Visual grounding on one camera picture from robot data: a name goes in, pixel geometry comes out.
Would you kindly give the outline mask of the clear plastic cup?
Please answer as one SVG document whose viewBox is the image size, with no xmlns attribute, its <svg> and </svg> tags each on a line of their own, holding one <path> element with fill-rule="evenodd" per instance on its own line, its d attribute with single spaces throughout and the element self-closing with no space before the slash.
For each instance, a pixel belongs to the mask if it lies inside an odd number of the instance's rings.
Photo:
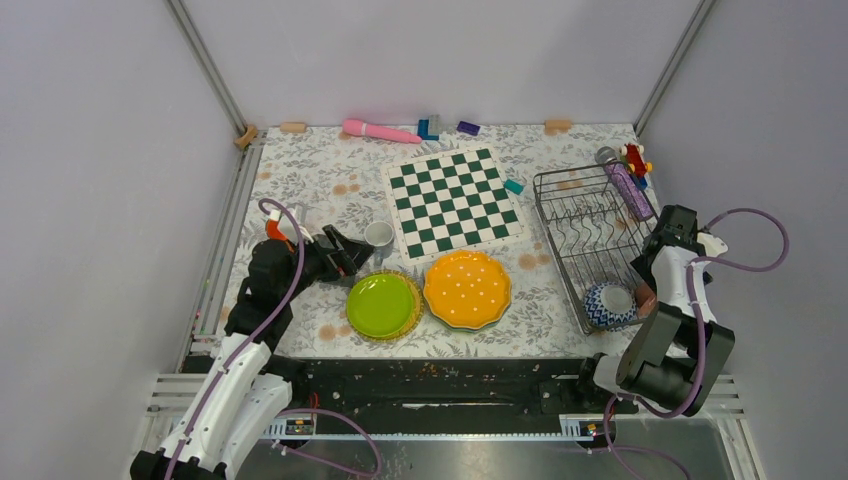
<svg viewBox="0 0 848 480">
<path fill-rule="evenodd" d="M 375 265 L 381 265 L 393 250 L 395 238 L 393 226 L 385 221 L 374 221 L 366 227 L 364 238 L 374 248 Z"/>
</svg>

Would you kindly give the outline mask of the orange mug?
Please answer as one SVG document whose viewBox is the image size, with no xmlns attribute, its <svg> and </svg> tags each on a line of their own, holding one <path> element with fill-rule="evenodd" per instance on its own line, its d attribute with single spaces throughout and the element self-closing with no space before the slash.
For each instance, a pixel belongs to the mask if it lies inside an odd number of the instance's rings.
<svg viewBox="0 0 848 480">
<path fill-rule="evenodd" d="M 279 221 L 268 219 L 265 223 L 265 231 L 269 239 L 290 243 L 288 237 L 279 229 Z"/>
</svg>

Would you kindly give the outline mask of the pink cup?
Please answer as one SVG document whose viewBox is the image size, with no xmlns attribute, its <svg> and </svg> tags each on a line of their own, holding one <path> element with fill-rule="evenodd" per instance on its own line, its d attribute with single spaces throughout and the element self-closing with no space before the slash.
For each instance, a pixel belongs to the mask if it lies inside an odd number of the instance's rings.
<svg viewBox="0 0 848 480">
<path fill-rule="evenodd" d="M 642 283 L 634 291 L 634 298 L 637 305 L 637 318 L 647 319 L 657 306 L 654 290 L 647 283 Z"/>
</svg>

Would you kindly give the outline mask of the yellow dotted plate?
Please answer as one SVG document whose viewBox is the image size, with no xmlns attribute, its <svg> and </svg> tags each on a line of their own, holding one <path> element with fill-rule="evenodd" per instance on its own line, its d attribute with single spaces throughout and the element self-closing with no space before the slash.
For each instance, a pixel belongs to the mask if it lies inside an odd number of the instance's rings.
<svg viewBox="0 0 848 480">
<path fill-rule="evenodd" d="M 435 317 L 474 322 L 505 314 L 512 303 L 512 282 L 498 260 L 460 250 L 431 266 L 423 296 Z"/>
</svg>

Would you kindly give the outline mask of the blue dotted plate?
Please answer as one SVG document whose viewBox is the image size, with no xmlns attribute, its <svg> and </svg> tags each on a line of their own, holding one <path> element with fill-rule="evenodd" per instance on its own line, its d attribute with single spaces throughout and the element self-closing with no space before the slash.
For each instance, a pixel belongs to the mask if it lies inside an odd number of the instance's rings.
<svg viewBox="0 0 848 480">
<path fill-rule="evenodd" d="M 504 318 L 504 315 L 501 314 L 497 317 L 491 316 L 490 318 L 486 318 L 484 320 L 469 322 L 469 321 L 459 321 L 455 318 L 446 319 L 441 316 L 436 315 L 436 318 L 444 324 L 447 328 L 452 329 L 454 331 L 466 332 L 466 333 L 474 333 L 484 331 L 486 329 L 493 328 L 498 325 L 501 320 Z"/>
</svg>

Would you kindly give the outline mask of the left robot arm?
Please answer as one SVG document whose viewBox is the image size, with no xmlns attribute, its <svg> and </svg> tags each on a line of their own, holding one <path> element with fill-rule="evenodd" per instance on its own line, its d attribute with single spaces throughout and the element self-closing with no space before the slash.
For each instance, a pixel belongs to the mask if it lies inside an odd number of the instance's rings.
<svg viewBox="0 0 848 480">
<path fill-rule="evenodd" d="M 301 362 L 275 353 L 293 319 L 291 301 L 316 282 L 354 277 L 374 251 L 331 225 L 309 240 L 258 243 L 201 388 L 157 450 L 136 455 L 131 478 L 236 478 L 273 418 L 309 401 Z"/>
</svg>

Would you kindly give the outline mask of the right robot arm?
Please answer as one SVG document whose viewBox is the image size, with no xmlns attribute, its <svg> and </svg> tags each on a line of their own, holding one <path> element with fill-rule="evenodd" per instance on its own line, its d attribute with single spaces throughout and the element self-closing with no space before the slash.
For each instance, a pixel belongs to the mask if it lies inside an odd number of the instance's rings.
<svg viewBox="0 0 848 480">
<path fill-rule="evenodd" d="M 716 323 L 705 292 L 706 265 L 727 250 L 699 228 L 695 211 L 662 209 L 632 262 L 654 291 L 656 307 L 622 355 L 585 361 L 587 376 L 573 386 L 579 407 L 597 412 L 613 394 L 629 394 L 664 415 L 691 417 L 701 409 L 735 344 L 733 331 Z"/>
</svg>

